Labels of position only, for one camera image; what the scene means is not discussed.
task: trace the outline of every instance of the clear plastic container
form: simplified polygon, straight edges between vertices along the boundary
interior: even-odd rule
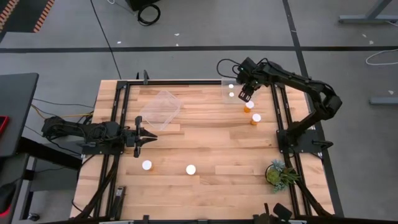
[[[142,118],[156,130],[163,130],[180,112],[182,102],[169,91],[160,91],[140,111]]]

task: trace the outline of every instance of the potted plant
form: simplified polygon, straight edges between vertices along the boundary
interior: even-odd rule
[[[266,169],[266,180],[274,186],[274,192],[284,190],[289,184],[294,184],[299,175],[293,168],[286,168],[285,163],[274,159]]]

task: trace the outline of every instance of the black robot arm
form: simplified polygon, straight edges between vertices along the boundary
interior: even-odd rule
[[[254,63],[250,58],[246,58],[238,70],[236,81],[243,84],[239,98],[245,102],[248,102],[252,94],[262,85],[269,86],[275,83],[285,84],[310,96],[314,111],[303,120],[293,122],[286,130],[289,142],[292,144],[297,144],[297,138],[315,123],[334,117],[342,104],[340,97],[330,85],[288,72],[267,59],[265,62]]]
[[[54,116],[44,121],[42,132],[50,141],[68,135],[83,137],[85,142],[80,144],[83,154],[121,154],[126,145],[134,147],[134,157],[139,157],[142,145],[156,141],[157,136],[141,127],[141,116],[135,122],[135,130],[130,130],[114,121],[79,124]]]

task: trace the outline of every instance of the wooden tabletop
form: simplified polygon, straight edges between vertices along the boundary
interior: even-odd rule
[[[116,82],[101,82],[94,123],[110,120]],[[283,161],[275,136],[277,121],[270,88],[258,90],[252,113],[244,113],[243,103],[223,103],[220,85],[132,86],[126,126],[134,126],[141,108],[161,90],[175,95],[183,106],[163,131],[142,123],[158,135],[158,140],[144,145],[139,158],[133,157],[133,148],[126,148],[121,156],[116,186],[127,187],[122,220],[142,220],[143,215],[152,220],[251,219],[253,214],[264,212],[264,203],[271,209],[276,203],[292,209],[289,191],[275,194],[264,177],[273,159]],[[122,90],[116,121],[120,120],[123,96]],[[287,96],[293,120],[304,118],[308,114],[304,94],[287,88]],[[249,124],[253,113],[262,117],[257,126]],[[300,157],[308,188],[333,213],[321,160],[311,154]],[[144,160],[152,161],[152,170],[142,169]],[[102,161],[103,156],[97,155],[80,171],[75,194],[80,208],[98,188]],[[189,164],[196,166],[195,175],[185,172]],[[301,193],[296,189],[304,214]],[[104,198],[101,214],[107,194]],[[72,208],[71,217],[78,213]]]

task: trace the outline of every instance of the small plant pot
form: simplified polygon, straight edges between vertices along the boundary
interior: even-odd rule
[[[271,169],[271,166],[272,166],[272,165],[269,165],[269,166],[267,167],[267,169],[266,169],[266,173],[265,173],[265,176],[266,176],[266,180],[267,180],[267,182],[268,182],[268,183],[270,183],[270,184],[272,184],[273,186],[275,186],[275,184],[273,184],[271,181],[269,181],[269,180],[268,180],[268,175],[267,175],[267,173],[268,173],[268,171],[270,171],[270,169]]]

